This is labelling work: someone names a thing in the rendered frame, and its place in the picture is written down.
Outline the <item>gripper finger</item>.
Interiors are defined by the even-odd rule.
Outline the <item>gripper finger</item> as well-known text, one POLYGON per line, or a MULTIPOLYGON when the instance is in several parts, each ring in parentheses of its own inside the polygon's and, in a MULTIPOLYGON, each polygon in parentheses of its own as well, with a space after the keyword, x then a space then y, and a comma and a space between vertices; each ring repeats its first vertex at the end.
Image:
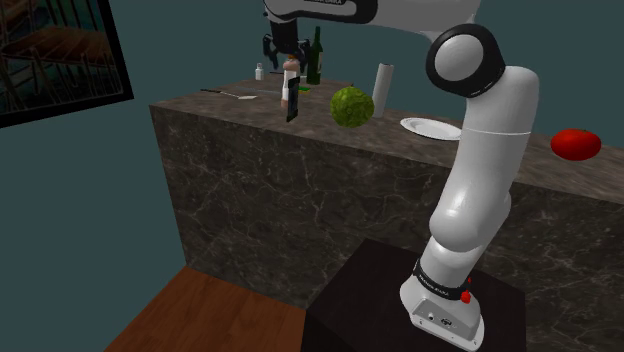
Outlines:
POLYGON ((272 48, 273 37, 270 34, 265 34, 262 39, 263 55, 269 59, 274 69, 278 68, 278 50, 272 48))
POLYGON ((297 48, 295 49, 294 56, 299 61, 300 72, 305 73, 309 64, 311 52, 311 43, 308 39, 299 40, 297 42, 297 48))

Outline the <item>dark green wine bottle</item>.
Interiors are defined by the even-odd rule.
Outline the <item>dark green wine bottle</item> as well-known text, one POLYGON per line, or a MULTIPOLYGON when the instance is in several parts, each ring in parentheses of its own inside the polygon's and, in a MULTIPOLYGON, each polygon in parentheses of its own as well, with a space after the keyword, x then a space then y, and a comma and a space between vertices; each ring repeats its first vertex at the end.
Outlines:
POLYGON ((323 48, 320 42, 321 28, 315 27, 314 40, 310 46, 306 82, 309 85, 319 85, 321 80, 323 48))

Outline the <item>knife with grey blade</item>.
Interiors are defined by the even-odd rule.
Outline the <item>knife with grey blade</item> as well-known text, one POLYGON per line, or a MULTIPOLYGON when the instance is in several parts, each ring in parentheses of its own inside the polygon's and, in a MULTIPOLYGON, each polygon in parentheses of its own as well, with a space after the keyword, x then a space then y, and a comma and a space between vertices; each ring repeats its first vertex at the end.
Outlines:
POLYGON ((243 87, 243 86, 235 86, 235 88, 238 90, 243 90, 243 91, 253 92, 253 93, 272 94, 272 95, 280 95, 280 96, 282 95, 281 91, 257 89, 257 88, 252 88, 252 87, 243 87))

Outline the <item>green lettuce head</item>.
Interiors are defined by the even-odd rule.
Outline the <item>green lettuce head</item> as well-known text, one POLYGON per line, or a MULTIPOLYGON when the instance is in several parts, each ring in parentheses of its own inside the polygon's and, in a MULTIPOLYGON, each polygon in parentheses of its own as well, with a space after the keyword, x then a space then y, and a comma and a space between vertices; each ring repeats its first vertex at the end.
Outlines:
POLYGON ((337 91, 330 102, 330 113, 341 127, 357 128, 366 124, 374 113, 372 98, 362 90, 348 86, 337 91))

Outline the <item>white paper towel roll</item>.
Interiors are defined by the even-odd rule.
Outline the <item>white paper towel roll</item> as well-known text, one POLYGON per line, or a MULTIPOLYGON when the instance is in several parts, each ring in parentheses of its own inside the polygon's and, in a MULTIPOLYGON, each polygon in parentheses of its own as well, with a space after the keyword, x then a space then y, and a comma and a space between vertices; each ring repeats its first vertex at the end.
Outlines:
POLYGON ((383 116, 393 71, 394 66, 391 64, 380 63, 378 65, 375 85, 372 92, 372 100, 374 103, 373 118, 381 118, 383 116))

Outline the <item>marble kitchen counter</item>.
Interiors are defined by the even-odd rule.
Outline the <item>marble kitchen counter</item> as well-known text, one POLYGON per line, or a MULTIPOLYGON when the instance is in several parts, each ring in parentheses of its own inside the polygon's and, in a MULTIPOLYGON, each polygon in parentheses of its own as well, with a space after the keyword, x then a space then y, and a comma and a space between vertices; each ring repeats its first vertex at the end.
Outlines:
MULTIPOLYGON (((339 83, 290 122, 274 82, 153 103, 152 123, 189 267, 305 308, 365 239, 418 253, 455 158, 385 115, 338 126, 339 83)), ((531 136, 511 213, 479 260, 525 294, 527 352, 624 352, 624 150, 585 162, 531 136)))

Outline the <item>white plate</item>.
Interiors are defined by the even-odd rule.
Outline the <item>white plate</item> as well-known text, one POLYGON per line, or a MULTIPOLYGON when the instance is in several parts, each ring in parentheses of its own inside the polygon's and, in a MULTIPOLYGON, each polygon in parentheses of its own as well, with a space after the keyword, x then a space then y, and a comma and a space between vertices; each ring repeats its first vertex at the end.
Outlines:
POLYGON ((459 128, 445 122, 428 118, 404 118, 400 121, 400 125, 419 136, 434 140, 458 141, 461 137, 461 130, 459 128))

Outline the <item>black robot stand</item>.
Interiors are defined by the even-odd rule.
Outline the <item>black robot stand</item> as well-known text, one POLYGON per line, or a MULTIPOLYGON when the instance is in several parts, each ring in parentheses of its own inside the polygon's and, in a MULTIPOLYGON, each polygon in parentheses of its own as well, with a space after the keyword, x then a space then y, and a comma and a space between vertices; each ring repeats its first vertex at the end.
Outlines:
MULTIPOLYGON (((301 352, 464 352, 412 325, 400 285, 419 255, 366 239, 306 311, 301 352)), ((484 272, 471 272, 484 318, 476 352, 527 352, 525 294, 484 272)))

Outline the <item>red tomato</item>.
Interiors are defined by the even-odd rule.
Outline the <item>red tomato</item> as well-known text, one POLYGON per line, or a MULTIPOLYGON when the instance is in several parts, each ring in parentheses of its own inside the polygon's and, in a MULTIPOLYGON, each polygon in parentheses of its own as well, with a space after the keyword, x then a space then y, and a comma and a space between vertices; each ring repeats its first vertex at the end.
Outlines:
POLYGON ((551 139, 550 146, 563 159, 584 161, 599 153, 602 142, 596 134, 587 130, 565 129, 551 139))

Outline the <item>dark framed wall picture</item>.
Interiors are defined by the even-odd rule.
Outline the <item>dark framed wall picture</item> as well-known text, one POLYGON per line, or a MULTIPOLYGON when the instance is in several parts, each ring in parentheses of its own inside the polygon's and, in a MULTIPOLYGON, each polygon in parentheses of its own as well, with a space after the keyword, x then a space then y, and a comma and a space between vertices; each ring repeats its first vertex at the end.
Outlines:
POLYGON ((133 98, 109 0, 0 0, 0 128, 133 98))

